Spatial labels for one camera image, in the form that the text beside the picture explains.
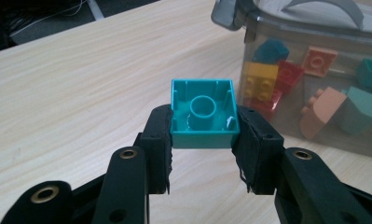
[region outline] plastic storage box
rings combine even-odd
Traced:
[[[372,156],[372,0],[221,0],[246,29],[237,104],[283,134]]]

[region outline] teal lego brick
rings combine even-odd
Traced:
[[[230,79],[172,81],[173,148],[231,148],[239,135]]]
[[[279,60],[286,60],[289,53],[282,41],[268,39],[255,51],[253,62],[275,64]]]
[[[356,77],[362,86],[372,88],[372,60],[364,59],[360,63],[356,71]]]
[[[362,133],[372,124],[372,94],[350,87],[341,111],[340,128],[349,134]]]

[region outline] table surface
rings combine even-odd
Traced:
[[[232,78],[244,30],[213,24],[214,1],[162,0],[0,52],[0,220],[46,180],[75,189],[131,146],[173,78]],[[372,158],[285,136],[338,178],[372,194]],[[278,223],[273,196],[246,193],[230,150],[174,150],[171,195],[150,196],[151,223]]]

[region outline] toy block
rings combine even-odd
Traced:
[[[340,128],[349,134],[363,132],[372,124],[372,94],[350,87],[340,116]]]
[[[364,59],[356,70],[357,81],[364,87],[372,87],[372,60]]]
[[[304,69],[287,61],[279,61],[279,72],[275,89],[288,94],[304,75]]]
[[[337,56],[338,53],[331,49],[309,47],[302,67],[306,74],[325,77]]]
[[[174,79],[173,148],[230,148],[240,128],[232,81]]]
[[[245,77],[244,98],[268,101],[272,97],[276,77],[278,76],[278,65],[245,63],[242,72]]]
[[[346,95],[330,87],[316,91],[308,105],[302,108],[299,128],[307,139],[312,139],[334,116],[346,100]]]
[[[282,41],[268,39],[255,51],[253,62],[275,64],[279,60],[286,60],[289,53]]]
[[[276,106],[282,98],[282,92],[274,90],[272,97],[268,101],[259,101],[257,99],[244,99],[243,105],[256,110],[267,121],[271,121],[276,112]]]

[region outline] gray handle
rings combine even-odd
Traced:
[[[356,24],[359,29],[363,28],[363,12],[360,10],[357,4],[350,0],[293,0],[287,6],[285,6],[282,11],[286,10],[289,7],[309,2],[324,2],[335,5],[344,10],[351,17],[354,24]]]
[[[212,12],[212,21],[228,30],[236,31],[241,25],[235,24],[236,0],[216,0]]]

